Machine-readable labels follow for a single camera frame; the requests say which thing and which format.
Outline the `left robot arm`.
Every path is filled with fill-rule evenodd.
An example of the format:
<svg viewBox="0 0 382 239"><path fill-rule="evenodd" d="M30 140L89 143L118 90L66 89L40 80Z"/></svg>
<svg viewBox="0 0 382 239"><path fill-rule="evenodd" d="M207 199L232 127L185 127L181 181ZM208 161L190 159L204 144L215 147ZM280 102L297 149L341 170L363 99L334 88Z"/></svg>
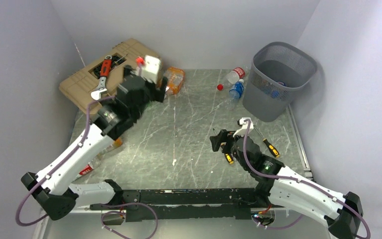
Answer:
<svg viewBox="0 0 382 239"><path fill-rule="evenodd" d="M46 216L56 221L81 206L106 204L117 209L122 205L123 190L113 180L91 185L75 185L73 181L101 151L137 123L149 102L164 100L167 79L160 71L156 63L137 70L126 66L116 95L103 98L98 113L86 117L80 136L44 169L22 176L22 183Z"/></svg>

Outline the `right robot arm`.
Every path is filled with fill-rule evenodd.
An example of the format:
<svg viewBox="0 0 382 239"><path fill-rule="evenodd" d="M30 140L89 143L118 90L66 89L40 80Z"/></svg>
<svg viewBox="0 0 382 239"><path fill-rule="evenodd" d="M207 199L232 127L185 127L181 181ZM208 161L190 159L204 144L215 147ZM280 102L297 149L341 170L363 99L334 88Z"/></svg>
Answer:
<svg viewBox="0 0 382 239"><path fill-rule="evenodd" d="M337 239L356 239L363 219L360 197L327 189L297 174L281 161L263 154L249 136L222 129L210 136L214 152L232 156L258 182L254 189L257 205L282 206L310 217L325 226Z"/></svg>

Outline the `blue label water bottle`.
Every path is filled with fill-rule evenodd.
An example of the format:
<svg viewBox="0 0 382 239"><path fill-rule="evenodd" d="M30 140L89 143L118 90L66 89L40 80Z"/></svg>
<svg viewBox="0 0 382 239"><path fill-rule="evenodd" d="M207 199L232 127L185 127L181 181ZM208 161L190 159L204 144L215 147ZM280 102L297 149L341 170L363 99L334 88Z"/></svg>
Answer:
<svg viewBox="0 0 382 239"><path fill-rule="evenodd" d="M227 109L233 110L239 103L244 92L244 80L238 80L229 90L229 97L226 103Z"/></svg>

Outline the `large orange label bottle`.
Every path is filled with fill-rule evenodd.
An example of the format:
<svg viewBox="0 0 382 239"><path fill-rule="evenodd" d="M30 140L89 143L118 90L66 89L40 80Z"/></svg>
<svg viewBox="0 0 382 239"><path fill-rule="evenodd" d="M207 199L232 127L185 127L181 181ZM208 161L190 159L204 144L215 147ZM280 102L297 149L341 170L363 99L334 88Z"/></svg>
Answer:
<svg viewBox="0 0 382 239"><path fill-rule="evenodd" d="M184 70L176 67L169 67L163 74L168 79L165 98L170 95L176 95L182 88L185 79Z"/></svg>

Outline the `clear bottle blue label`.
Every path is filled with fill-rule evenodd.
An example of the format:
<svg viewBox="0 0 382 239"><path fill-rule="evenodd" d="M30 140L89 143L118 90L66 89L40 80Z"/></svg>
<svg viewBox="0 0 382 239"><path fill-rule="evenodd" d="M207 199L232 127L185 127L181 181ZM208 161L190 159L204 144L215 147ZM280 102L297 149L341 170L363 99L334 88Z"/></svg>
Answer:
<svg viewBox="0 0 382 239"><path fill-rule="evenodd" d="M285 84L284 82L278 81L277 83L280 84L280 85L282 85L282 86L286 86L286 84ZM279 96L280 96L280 92L279 92L278 90L273 90L273 91L272 91L271 97L272 97L273 99L276 99L276 98L278 98Z"/></svg>

